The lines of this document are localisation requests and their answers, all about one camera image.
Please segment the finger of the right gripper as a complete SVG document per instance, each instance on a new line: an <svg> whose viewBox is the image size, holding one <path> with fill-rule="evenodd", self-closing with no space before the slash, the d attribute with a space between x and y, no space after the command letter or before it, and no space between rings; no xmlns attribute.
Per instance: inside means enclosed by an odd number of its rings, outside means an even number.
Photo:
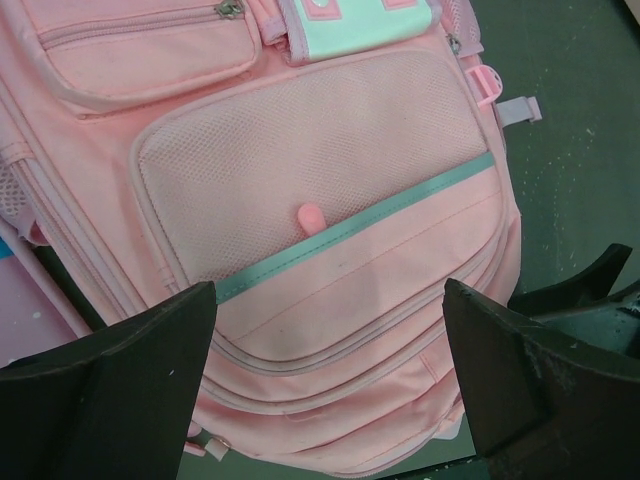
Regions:
<svg viewBox="0 0 640 480"><path fill-rule="evenodd" d="M535 291L514 294L508 308L522 315L547 315L602 300L611 293L632 251L629 246L611 244L574 276Z"/></svg>

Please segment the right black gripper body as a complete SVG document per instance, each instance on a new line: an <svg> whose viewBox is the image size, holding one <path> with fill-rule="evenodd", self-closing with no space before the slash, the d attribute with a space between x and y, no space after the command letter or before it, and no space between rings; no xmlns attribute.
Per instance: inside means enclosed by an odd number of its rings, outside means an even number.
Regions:
<svg viewBox="0 0 640 480"><path fill-rule="evenodd" d="M589 345L639 357L639 282L592 302L541 316L535 321Z"/></svg>

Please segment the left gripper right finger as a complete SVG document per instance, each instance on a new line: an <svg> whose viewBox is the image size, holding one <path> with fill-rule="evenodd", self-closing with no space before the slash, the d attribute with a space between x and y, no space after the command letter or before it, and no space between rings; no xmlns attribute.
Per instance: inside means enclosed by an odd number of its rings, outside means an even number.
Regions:
<svg viewBox="0 0 640 480"><path fill-rule="evenodd" d="M478 455L494 479L635 479L639 357L449 280L443 310Z"/></svg>

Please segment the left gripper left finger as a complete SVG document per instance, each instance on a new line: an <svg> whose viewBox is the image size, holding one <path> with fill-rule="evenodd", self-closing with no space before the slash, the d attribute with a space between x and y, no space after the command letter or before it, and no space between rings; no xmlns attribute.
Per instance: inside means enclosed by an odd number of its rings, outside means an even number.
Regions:
<svg viewBox="0 0 640 480"><path fill-rule="evenodd" d="M203 282L2 368L2 478L176 478L216 315Z"/></svg>

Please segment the pink student backpack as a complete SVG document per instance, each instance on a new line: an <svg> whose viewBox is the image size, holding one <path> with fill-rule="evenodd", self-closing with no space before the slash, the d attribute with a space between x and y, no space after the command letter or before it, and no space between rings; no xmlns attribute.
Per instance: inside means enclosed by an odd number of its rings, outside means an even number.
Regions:
<svg viewBox="0 0 640 480"><path fill-rule="evenodd" d="M521 220L467 1L5 1L13 223L107 324L199 282L192 454L374 475L464 414L448 279L507 301Z"/></svg>

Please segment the purple cartoon pencil case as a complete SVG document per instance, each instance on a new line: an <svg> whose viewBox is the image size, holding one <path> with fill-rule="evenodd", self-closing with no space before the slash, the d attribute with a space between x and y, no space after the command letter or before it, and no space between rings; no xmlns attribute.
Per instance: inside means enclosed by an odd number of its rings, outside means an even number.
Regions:
<svg viewBox="0 0 640 480"><path fill-rule="evenodd" d="M90 333L16 229L1 222L1 366Z"/></svg>

